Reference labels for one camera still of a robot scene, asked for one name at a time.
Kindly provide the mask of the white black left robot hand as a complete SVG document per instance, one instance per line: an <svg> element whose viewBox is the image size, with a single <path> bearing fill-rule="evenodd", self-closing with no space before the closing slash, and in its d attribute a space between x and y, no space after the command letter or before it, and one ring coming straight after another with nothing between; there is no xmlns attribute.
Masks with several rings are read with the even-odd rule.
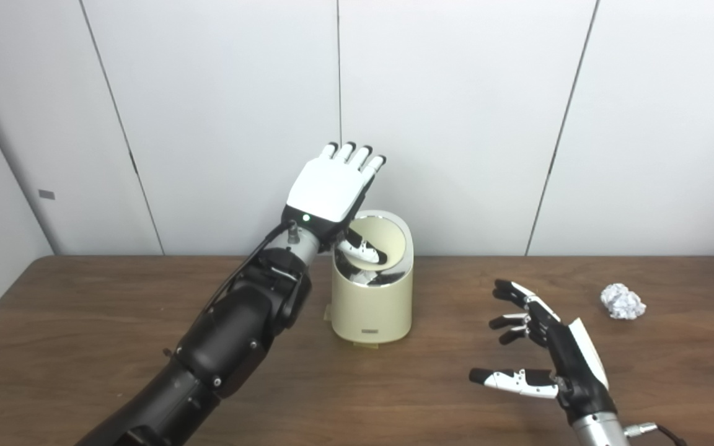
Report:
<svg viewBox="0 0 714 446"><path fill-rule="evenodd" d="M386 162L384 155L373 155L369 145L326 144L295 179L281 221L292 221L312 238L316 256L336 248L371 265L384 265L386 253L350 225Z"/></svg>

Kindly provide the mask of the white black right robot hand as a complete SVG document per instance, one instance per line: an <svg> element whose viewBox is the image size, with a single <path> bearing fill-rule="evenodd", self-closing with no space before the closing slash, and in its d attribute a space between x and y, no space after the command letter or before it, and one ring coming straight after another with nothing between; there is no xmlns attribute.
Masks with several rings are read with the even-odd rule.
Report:
<svg viewBox="0 0 714 446"><path fill-rule="evenodd" d="M492 294L521 309L519 313L502 315L488 322L491 330L504 328L499 343L505 346L519 339L529 339L549 353L553 368L472 368L471 383L558 401L569 423L598 413L618 413L604 366L583 322L562 322L541 297L517 282L497 279Z"/></svg>

